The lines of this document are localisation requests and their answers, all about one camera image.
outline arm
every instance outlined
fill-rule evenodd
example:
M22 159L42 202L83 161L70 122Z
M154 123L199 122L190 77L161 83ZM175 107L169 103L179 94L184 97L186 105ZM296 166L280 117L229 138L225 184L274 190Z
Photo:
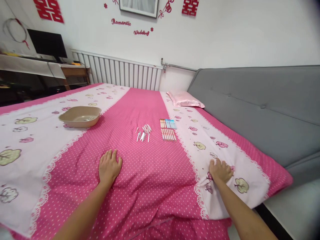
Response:
M110 149L101 157L99 163L100 183L70 215L53 240L79 240L89 237L100 207L121 170L122 158L119 157L119 162L117 162L116 155L117 150L112 153L112 149Z
M225 161L221 163L217 158L210 162L209 171L216 184L222 201L234 222L241 240L276 240L265 222L257 216L227 185L233 176L233 171Z

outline white tablecloth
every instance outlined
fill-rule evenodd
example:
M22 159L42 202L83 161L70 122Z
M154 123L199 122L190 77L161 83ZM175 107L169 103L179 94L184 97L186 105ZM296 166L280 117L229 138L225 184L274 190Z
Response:
M85 66L75 66L69 64L60 64L60 63L52 63L49 62L50 71L48 67L48 62L32 60L27 58L13 57L0 54L0 70L12 71L12 72L23 72L23 73L31 73L42 76L63 78L64 76L61 67L64 68L85 68Z

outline computer monitor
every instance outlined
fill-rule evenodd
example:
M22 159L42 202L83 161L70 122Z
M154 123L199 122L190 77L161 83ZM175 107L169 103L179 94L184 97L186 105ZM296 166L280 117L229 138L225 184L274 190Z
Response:
M38 54L51 55L57 62L59 57L67 57L61 34L28 29L33 46Z

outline hand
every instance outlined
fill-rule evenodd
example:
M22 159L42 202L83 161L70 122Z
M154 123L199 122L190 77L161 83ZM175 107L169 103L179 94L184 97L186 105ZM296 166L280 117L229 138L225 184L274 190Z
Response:
M217 162L214 164L214 160L212 159L209 166L209 172L214 181L221 180L224 183L227 183L230 178L233 176L233 171L230 166L226 164L225 161L221 163L219 158L216 158Z
M116 177L119 175L121 166L122 166L122 158L119 157L118 162L116 160L117 150L114 150L112 153L112 149L107 151L100 158L99 163L99 178L100 183L108 184L113 183Z

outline beige basin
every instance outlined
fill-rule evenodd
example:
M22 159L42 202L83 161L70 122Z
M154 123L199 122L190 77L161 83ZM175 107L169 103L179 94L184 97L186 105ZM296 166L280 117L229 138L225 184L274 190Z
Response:
M69 127L88 128L95 125L100 118L101 109L97 107L78 106L68 109L59 116L59 120Z

